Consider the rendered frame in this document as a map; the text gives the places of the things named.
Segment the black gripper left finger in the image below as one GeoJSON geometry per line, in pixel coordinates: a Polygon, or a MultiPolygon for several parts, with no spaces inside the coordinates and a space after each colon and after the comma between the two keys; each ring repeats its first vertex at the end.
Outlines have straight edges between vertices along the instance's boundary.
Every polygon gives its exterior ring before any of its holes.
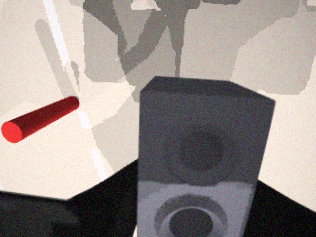
{"type": "Polygon", "coordinates": [[[133,237],[138,159],[70,199],[0,190],[0,237],[133,237]]]}

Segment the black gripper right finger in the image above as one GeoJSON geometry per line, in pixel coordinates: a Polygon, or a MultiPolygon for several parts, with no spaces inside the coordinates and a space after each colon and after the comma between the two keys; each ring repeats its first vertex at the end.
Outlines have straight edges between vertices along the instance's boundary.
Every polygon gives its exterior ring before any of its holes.
{"type": "Polygon", "coordinates": [[[316,237],[316,211],[258,179],[243,237],[316,237]]]}

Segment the red peg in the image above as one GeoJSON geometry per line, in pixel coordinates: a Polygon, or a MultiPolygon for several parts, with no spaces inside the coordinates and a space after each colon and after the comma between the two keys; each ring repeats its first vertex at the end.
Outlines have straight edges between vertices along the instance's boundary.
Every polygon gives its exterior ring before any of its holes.
{"type": "Polygon", "coordinates": [[[32,133],[40,131],[54,121],[76,110],[79,104],[79,100],[75,96],[69,96],[40,107],[5,122],[1,127],[2,135],[8,142],[18,143],[32,133]]]}

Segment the grey plate with holes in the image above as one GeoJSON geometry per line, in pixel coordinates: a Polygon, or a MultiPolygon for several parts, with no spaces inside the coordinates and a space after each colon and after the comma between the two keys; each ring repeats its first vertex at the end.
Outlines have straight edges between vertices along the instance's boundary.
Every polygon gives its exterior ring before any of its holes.
{"type": "Polygon", "coordinates": [[[140,91],[137,237],[243,237],[276,101],[228,80],[140,91]]]}

